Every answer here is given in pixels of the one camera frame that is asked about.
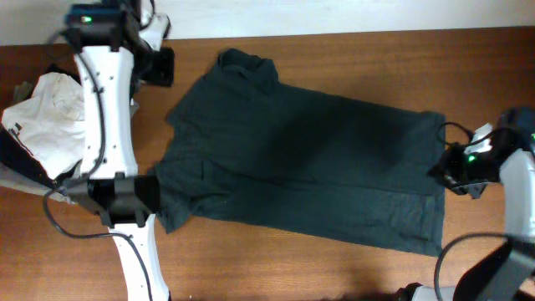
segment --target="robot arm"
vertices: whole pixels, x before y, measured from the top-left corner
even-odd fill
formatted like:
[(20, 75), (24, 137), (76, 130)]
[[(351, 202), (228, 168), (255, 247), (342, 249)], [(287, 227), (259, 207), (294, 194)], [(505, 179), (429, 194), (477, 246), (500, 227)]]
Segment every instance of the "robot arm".
[[(142, 26), (142, 19), (150, 23)], [(140, 0), (103, 0), (73, 5), (65, 23), (84, 89), (81, 173), (89, 176), (67, 185), (67, 193), (99, 215), (111, 233), (125, 234), (135, 245), (146, 275), (131, 245), (114, 237), (128, 300), (169, 301), (154, 234), (160, 188), (155, 176), (138, 176), (130, 134), (130, 100), (141, 82), (170, 86), (173, 81), (174, 53), (161, 47), (171, 29), (169, 18), (143, 13)]]
[[(479, 198), (486, 185), (501, 182), (506, 192), (507, 240), (466, 272), (444, 300), (535, 300), (518, 291), (535, 272), (535, 111), (506, 111), (492, 131), (485, 125), (469, 145), (450, 144), (430, 175), (458, 195)], [(436, 300), (432, 288), (418, 288), (413, 301)]]

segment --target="black cable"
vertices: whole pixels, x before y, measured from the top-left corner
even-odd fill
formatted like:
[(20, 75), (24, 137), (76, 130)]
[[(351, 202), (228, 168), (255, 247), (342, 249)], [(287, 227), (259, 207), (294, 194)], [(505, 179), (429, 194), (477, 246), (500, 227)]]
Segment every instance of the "black cable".
[[(55, 40), (60, 35), (62, 35), (63, 33), (64, 33), (64, 30), (54, 33), (54, 35), (48, 40), (48, 43), (55, 42)], [(61, 234), (65, 235), (66, 237), (70, 237), (70, 238), (73, 238), (73, 239), (92, 239), (92, 238), (104, 238), (104, 237), (121, 237), (124, 240), (126, 240), (128, 242), (128, 244), (132, 247), (132, 251), (134, 251), (135, 256), (137, 257), (138, 261), (140, 262), (141, 269), (143, 270), (143, 274), (145, 275), (145, 281), (146, 281), (146, 284), (147, 284), (147, 292), (149, 294), (149, 300), (152, 301), (152, 290), (151, 290), (151, 287), (150, 287), (149, 273), (147, 272), (147, 268), (145, 266), (145, 263), (143, 262), (143, 258), (141, 258), (141, 255), (140, 255), (137, 247), (135, 246), (134, 242), (132, 242), (132, 237), (126, 236), (125, 234), (122, 234), (122, 233), (109, 233), (108, 232), (108, 233), (96, 233), (96, 234), (80, 235), (80, 234), (73, 234), (73, 233), (67, 232), (65, 229), (63, 229), (58, 224), (58, 222), (56, 222), (56, 220), (52, 216), (52, 213), (50, 212), (50, 209), (48, 207), (48, 199), (49, 199), (49, 197), (51, 195), (53, 195), (56, 192), (68, 189), (68, 188), (70, 188), (72, 186), (77, 186), (79, 184), (85, 183), (91, 177), (91, 175), (93, 175), (99, 169), (100, 165), (102, 164), (102, 161), (104, 160), (104, 152), (105, 152), (105, 147), (106, 147), (106, 133), (105, 133), (105, 124), (104, 124), (104, 109), (103, 109), (103, 105), (102, 105), (103, 101), (102, 101), (102, 97), (100, 95), (103, 91), (102, 91), (102, 89), (99, 89), (99, 86), (97, 85), (96, 78), (94, 77), (93, 73), (91, 72), (91, 68), (89, 67), (89, 65), (85, 61), (84, 57), (81, 54), (76, 54), (76, 55), (78, 56), (80, 62), (84, 66), (85, 70), (87, 71), (88, 76), (91, 79), (91, 82), (92, 82), (93, 87), (94, 87), (93, 88), (93, 92), (96, 93), (96, 97), (97, 97), (97, 107), (98, 107), (98, 111), (99, 111), (99, 123), (100, 123), (99, 156), (97, 157), (93, 168), (91, 168), (91, 170), (89, 172), (83, 174), (82, 177), (80, 177), (79, 179), (73, 180), (73, 181), (69, 181), (68, 183), (64, 183), (62, 186), (56, 187), (56, 188), (50, 190), (49, 192), (47, 192), (43, 197), (43, 210), (44, 210), (44, 213), (45, 213), (46, 217), (48, 218), (48, 221), (52, 224), (52, 226), (54, 226), (54, 228), (56, 228), (56, 230), (58, 230)]]
[(443, 143), (444, 145), (453, 146), (455, 143), (448, 142), (441, 137), (441, 130), (446, 127), (447, 125), (454, 125), (456, 128), (461, 129), (463, 132), (465, 132), (466, 136), (468, 136), (468, 140), (470, 141), (474, 137), (474, 132), (471, 130), (468, 130), (466, 127), (462, 126), (461, 124), (458, 124), (456, 122), (444, 122), (443, 124), (439, 125), (436, 129), (436, 139)]
[(514, 235), (505, 234), (505, 233), (498, 233), (498, 232), (476, 232), (476, 233), (469, 233), (466, 235), (459, 236), (458, 238), (452, 240), (450, 243), (448, 243), (444, 249), (441, 252), (441, 255), (439, 255), (438, 259), (436, 260), (435, 265), (435, 275), (433, 278), (433, 284), (435, 285), (435, 296), (438, 299), (438, 301), (444, 301), (441, 294), (441, 288), (439, 284), (440, 280), (440, 273), (441, 273), (441, 266), (442, 262), (444, 262), (444, 258), (446, 257), (446, 254), (459, 242), (463, 242), (468, 239), (473, 238), (504, 238), (504, 239), (517, 239), (521, 241), (531, 241), (528, 237), (516, 237)]
[(147, 24), (145, 25), (141, 25), (140, 30), (148, 28), (150, 24), (152, 23), (152, 19), (154, 19), (154, 15), (156, 14), (156, 4), (154, 0), (150, 0), (150, 5), (152, 6), (152, 13), (150, 14), (149, 22), (147, 22)]

